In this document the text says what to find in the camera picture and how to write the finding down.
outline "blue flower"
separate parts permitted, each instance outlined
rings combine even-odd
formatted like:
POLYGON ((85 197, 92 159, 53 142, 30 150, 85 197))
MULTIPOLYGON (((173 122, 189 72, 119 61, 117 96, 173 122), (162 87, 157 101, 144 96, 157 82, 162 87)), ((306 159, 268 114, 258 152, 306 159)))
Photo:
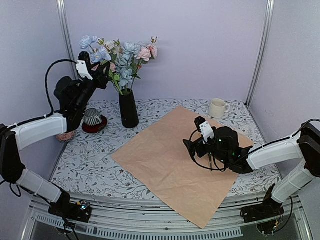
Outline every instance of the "blue flower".
POLYGON ((107 49, 104 47, 104 46, 101 46, 99 49, 98 49, 98 53, 101 54, 102 58, 104 60, 107 60, 107 61, 111 61, 111 56, 110 54, 107 52, 107 49))
POLYGON ((127 54, 134 54, 134 55, 138 55, 140 53, 141 50, 141 46, 133 43, 133 42, 126 42, 124 44, 124 52, 127 54))
POLYGON ((127 80, 128 82, 132 83, 132 69, 122 69, 121 70, 121 78, 127 80))
POLYGON ((103 58, 103 56, 101 55, 101 53, 97 51, 96 53, 94 53, 94 54, 92 54, 92 55, 90 56, 90 59, 91 59, 91 62, 93 62, 94 64, 96 64, 96 63, 99 63, 100 61, 102 61, 104 58, 103 58))
POLYGON ((126 67, 128 63, 132 60, 132 57, 133 57, 132 54, 127 54, 127 53, 122 54, 116 64, 120 68, 126 67))
POLYGON ((91 62, 95 64, 95 63, 101 62, 102 60, 110 61, 111 56, 107 53, 106 48, 102 46, 98 49, 97 52, 91 54, 90 59, 91 59, 91 62))
POLYGON ((94 44, 97 40, 98 38, 96 36, 86 35, 80 40, 79 46, 81 49, 87 49, 91 44, 94 44))
POLYGON ((94 53, 94 51, 92 50, 91 47, 88 48, 88 52, 89 52, 90 54, 93 54, 93 53, 94 53))
POLYGON ((132 83, 133 82, 133 77, 132 77, 132 69, 121 69, 120 71, 120 82, 119 85, 121 87, 126 86, 128 83, 132 83))

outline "black vase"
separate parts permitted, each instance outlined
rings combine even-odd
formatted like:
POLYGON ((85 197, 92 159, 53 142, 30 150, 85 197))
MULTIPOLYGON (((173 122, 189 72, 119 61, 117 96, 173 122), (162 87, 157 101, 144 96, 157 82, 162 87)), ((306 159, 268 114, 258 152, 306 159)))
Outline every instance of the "black vase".
POLYGON ((119 93, 119 104, 122 125, 127 129, 133 129, 139 124, 138 112, 134 92, 128 89, 128 95, 119 93))

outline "white mug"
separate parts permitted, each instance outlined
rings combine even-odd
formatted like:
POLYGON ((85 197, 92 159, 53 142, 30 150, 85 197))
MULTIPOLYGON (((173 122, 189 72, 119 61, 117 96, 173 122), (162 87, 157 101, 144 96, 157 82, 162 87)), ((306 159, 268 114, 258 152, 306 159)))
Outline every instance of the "white mug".
POLYGON ((230 111, 230 104, 216 98, 211 101, 209 115, 215 119, 220 119, 225 113, 230 111))

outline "metal frame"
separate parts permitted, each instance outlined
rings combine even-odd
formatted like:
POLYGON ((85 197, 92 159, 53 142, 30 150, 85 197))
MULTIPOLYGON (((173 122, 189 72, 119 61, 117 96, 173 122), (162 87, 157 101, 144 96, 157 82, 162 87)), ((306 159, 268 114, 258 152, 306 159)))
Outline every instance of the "metal frame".
MULTIPOLYGON (((67 21, 65 0, 57 0, 56 2, 57 2, 58 13, 59 13, 60 24, 61 24, 66 52, 68 54, 69 59, 75 61, 76 59, 75 59, 74 52, 71 45, 71 38, 69 33, 68 21, 67 21)), ((76 66, 72 63, 70 64, 70 66, 71 66, 73 78, 77 79, 78 73, 77 73, 76 66)))
MULTIPOLYGON (((92 218, 89 223, 75 222, 75 231, 79 234, 106 239, 228 239, 242 235, 241 227, 255 225, 255 222, 244 223, 239 212, 243 206, 261 203, 263 193, 251 196, 228 197, 222 203, 216 214, 205 229, 199 229, 179 214, 175 213, 161 201, 133 200, 96 197, 72 193, 73 202, 79 199, 90 200, 92 218)), ((285 215, 291 210, 291 201, 283 204, 285 215)), ((22 240, 30 240, 36 221, 63 228, 60 217, 48 214, 48 204, 41 198, 34 197, 28 211, 28 220, 23 231, 22 240)), ((303 240, 311 240, 312 235, 306 220, 300 199, 293 196, 293 214, 297 228, 303 240)), ((258 223, 270 221, 265 219, 258 223)))
POLYGON ((250 105, 252 103, 252 100, 254 98, 255 90, 256 90, 256 87, 257 87, 258 79, 259 79, 259 75, 260 75, 260 72, 261 72, 261 67, 262 67, 262 64, 263 64, 264 55, 265 55, 265 52, 266 52, 266 47, 267 47, 267 42, 268 42, 268 37, 269 37, 269 32, 270 32, 271 23, 272 23, 274 5, 275 5, 275 1, 274 0, 267 0, 265 18, 264 18, 264 26, 263 26, 263 33, 262 33, 262 39, 261 39, 259 54, 258 54, 258 58, 257 58, 257 61, 256 61, 256 65, 255 65, 255 69, 254 69, 251 85, 250 85, 250 88, 249 88, 249 93, 248 93, 248 95, 246 97, 246 101, 245 101, 245 105, 248 106, 248 108, 250 107, 250 105))

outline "mug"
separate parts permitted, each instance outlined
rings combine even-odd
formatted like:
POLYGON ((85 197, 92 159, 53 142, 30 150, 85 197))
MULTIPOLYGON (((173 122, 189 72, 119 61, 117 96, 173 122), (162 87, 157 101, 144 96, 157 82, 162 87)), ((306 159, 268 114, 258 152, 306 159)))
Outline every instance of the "mug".
POLYGON ((85 111, 83 116, 83 121, 88 126, 95 126, 102 123, 102 118, 100 116, 100 113, 95 108, 89 108, 85 111))
POLYGON ((221 99, 213 99, 209 108, 209 115, 215 119, 220 119, 225 113, 230 111, 230 104, 221 99))

